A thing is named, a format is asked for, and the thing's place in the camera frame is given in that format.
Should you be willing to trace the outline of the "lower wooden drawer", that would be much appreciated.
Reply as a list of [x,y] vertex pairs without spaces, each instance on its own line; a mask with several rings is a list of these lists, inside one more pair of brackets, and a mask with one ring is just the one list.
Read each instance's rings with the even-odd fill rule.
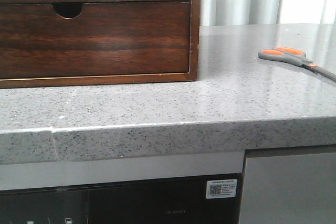
[[188,2],[84,3],[72,19],[50,4],[1,6],[1,77],[186,72]]

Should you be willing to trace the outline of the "grey orange scissors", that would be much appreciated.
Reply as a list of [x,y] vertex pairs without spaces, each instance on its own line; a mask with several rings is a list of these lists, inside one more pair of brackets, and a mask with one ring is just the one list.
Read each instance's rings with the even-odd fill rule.
[[273,49],[263,49],[258,52],[258,57],[264,60],[279,61],[297,67],[304,67],[312,72],[320,74],[330,80],[335,81],[335,74],[329,72],[307,58],[306,53],[288,47],[275,47]]

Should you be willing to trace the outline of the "black built-in appliance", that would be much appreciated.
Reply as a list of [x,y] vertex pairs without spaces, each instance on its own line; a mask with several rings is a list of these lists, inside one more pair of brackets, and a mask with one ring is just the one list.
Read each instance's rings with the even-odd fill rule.
[[[234,198],[206,199],[209,180]],[[240,173],[1,191],[1,223],[238,223]]]

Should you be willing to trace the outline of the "grey cabinet door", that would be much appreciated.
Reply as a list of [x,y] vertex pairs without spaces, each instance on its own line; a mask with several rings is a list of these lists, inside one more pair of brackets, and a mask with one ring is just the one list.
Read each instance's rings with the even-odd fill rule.
[[247,152],[239,223],[335,223],[335,146]]

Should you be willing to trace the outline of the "white QR code sticker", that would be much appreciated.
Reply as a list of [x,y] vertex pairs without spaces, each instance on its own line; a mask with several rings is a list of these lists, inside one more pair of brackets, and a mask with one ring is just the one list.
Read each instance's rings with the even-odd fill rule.
[[237,179],[209,180],[206,184],[206,199],[234,198],[237,185]]

